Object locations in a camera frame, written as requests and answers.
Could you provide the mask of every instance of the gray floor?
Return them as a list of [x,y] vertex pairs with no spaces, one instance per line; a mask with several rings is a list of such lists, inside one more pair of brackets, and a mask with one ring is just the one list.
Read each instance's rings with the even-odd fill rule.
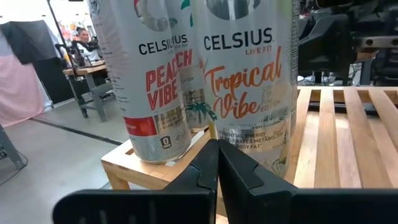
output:
[[[89,111],[90,117],[84,119],[76,102],[71,102],[38,118],[126,141],[128,135],[116,101],[106,105],[106,115],[106,123],[101,123],[96,111]],[[80,189],[109,188],[100,159],[116,147],[114,144],[30,120],[5,130],[29,164],[0,186],[1,224],[50,224],[52,208],[61,197]],[[8,159],[1,160],[0,183],[13,173],[14,165]]]
[[113,100],[105,105],[107,122],[102,123],[97,111],[88,110],[88,119],[83,118],[75,101],[54,108],[51,112],[37,116],[36,118],[61,124],[87,133],[127,141],[127,134],[124,120],[121,115],[118,102]]

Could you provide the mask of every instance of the light wood surface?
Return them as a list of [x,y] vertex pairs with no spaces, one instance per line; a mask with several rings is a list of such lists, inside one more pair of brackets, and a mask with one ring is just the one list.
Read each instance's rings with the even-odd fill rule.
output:
[[216,224],[228,224],[228,219],[222,215],[217,215]]
[[[77,73],[77,75],[87,75],[87,74],[90,74],[93,72],[104,70],[104,69],[106,69],[106,65],[104,63],[105,63],[104,61],[100,61],[100,62],[92,63],[93,66],[98,65],[98,64],[103,64],[103,65],[98,65],[98,66],[90,67],[90,68],[78,68],[76,70],[76,73]],[[73,70],[71,68],[65,69],[63,71],[63,73],[66,75],[73,75]]]
[[356,54],[356,58],[358,61],[360,60],[366,60],[366,59],[372,59],[376,56],[376,53],[364,53],[364,52],[359,52]]
[[[297,124],[290,142],[285,180],[300,188],[398,188],[398,87],[300,87]],[[320,112],[309,111],[310,101]],[[334,103],[345,103],[346,114]],[[379,117],[366,116],[363,103],[373,103]],[[206,132],[175,164],[141,162],[126,141],[102,158],[115,189],[123,181],[162,189],[174,180],[209,140]],[[226,215],[221,190],[217,212]]]

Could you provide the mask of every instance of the dark hair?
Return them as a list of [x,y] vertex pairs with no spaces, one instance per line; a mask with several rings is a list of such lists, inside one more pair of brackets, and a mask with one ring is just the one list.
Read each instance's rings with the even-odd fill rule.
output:
[[87,31],[87,30],[85,28],[82,28],[82,27],[77,27],[76,31],[77,31],[78,35],[80,35],[82,31]]

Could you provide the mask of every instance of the energy drink can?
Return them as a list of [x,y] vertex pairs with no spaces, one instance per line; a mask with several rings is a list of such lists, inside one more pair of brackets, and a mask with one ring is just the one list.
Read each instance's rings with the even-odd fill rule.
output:
[[292,0],[195,0],[217,135],[284,176],[292,107]]
[[296,128],[296,110],[297,110],[297,79],[299,75],[299,19],[300,19],[300,1],[293,1],[293,21],[292,21],[292,129],[290,135],[293,136]]
[[208,118],[190,0],[166,1],[166,6],[180,71],[188,127],[203,129],[208,124]]
[[161,163],[191,138],[163,0],[89,0],[91,18],[134,152]]

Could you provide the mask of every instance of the celsius can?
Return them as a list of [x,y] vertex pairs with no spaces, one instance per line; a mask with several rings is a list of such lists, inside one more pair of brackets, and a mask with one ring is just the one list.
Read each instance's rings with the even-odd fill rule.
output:
[[180,71],[188,127],[203,129],[208,124],[207,108],[190,0],[166,1],[166,6]]
[[292,21],[292,114],[290,136],[294,134],[296,128],[296,110],[297,110],[297,79],[299,75],[299,19],[300,19],[300,1],[293,0],[293,21]]
[[137,156],[181,156],[191,138],[163,0],[89,0],[91,18]]
[[205,98],[217,135],[273,173],[287,171],[292,0],[195,0]]

